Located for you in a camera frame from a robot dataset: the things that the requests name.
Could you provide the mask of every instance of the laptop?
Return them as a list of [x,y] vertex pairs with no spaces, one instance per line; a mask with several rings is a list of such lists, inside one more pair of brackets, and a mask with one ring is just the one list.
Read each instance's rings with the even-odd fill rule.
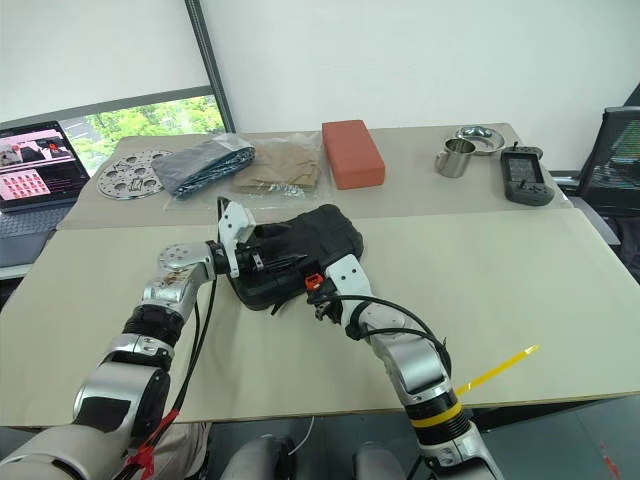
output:
[[88,181],[58,122],[0,130],[0,267],[33,263]]

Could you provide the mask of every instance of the table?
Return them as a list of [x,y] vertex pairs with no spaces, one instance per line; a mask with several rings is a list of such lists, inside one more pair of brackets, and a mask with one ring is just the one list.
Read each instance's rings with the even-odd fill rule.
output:
[[[490,124],[505,138],[507,144],[519,141],[513,128],[507,123]],[[499,155],[475,156],[462,178],[451,179],[438,174],[434,168],[436,154],[444,141],[459,128],[456,126],[378,128],[371,136],[386,163],[385,182],[380,187],[355,190],[331,188],[327,196],[302,207],[256,210],[259,222],[283,220],[300,213],[300,208],[311,209],[321,203],[335,203],[349,218],[432,215],[443,213],[472,213],[503,210],[532,210],[508,201],[504,186]],[[279,134],[243,134],[247,139],[269,138]],[[208,139],[207,135],[180,135],[171,137],[123,138],[114,156],[129,156],[141,150],[178,151]],[[186,201],[171,200],[166,192],[147,198],[118,202],[98,193],[95,182],[100,171],[80,194],[69,215],[58,226],[70,228],[105,228],[150,225],[206,225],[213,222],[215,197],[228,191],[228,185],[211,186]],[[549,185],[555,185],[544,171]],[[542,207],[571,208],[571,203],[556,187],[552,202]]]
[[[447,337],[453,382],[532,344],[540,350],[462,397],[513,405],[640,391],[640,289],[577,209],[354,221],[374,291]],[[0,424],[68,422],[80,382],[119,333],[167,244],[209,225],[56,234],[0,317]],[[202,289],[201,305],[207,289]],[[173,387],[186,369],[183,330]],[[364,342],[313,318],[304,299],[271,317],[220,279],[214,323],[181,421],[386,410],[400,404]]]

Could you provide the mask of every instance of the yellow stick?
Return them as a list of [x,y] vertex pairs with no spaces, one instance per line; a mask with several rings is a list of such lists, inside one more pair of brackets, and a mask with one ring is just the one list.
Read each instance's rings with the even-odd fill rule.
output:
[[518,363],[523,358],[526,358],[529,355],[531,355],[532,353],[538,351],[539,348],[540,348],[540,345],[531,345],[529,348],[525,348],[523,351],[521,351],[520,353],[514,355],[513,357],[511,357],[506,362],[498,365],[495,368],[492,368],[487,373],[483,373],[479,377],[474,378],[473,380],[471,380],[466,385],[462,385],[462,386],[456,388],[456,395],[463,395],[463,394],[467,393],[468,391],[470,391],[472,388],[476,388],[478,385],[482,385],[487,380],[490,380],[491,378],[493,378],[496,375],[504,372],[508,368],[513,367],[516,363]]

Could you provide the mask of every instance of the cup handle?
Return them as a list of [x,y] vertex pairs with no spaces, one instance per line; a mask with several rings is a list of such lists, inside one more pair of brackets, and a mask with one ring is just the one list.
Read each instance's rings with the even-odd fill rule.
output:
[[442,159],[447,152],[440,152],[436,155],[436,170],[440,170],[440,166],[442,164]]

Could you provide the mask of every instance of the black mesh chair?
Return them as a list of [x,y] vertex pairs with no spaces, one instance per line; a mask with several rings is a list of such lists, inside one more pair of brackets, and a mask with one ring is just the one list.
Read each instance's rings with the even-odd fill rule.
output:
[[551,175],[640,281],[640,107],[605,109],[582,170]]

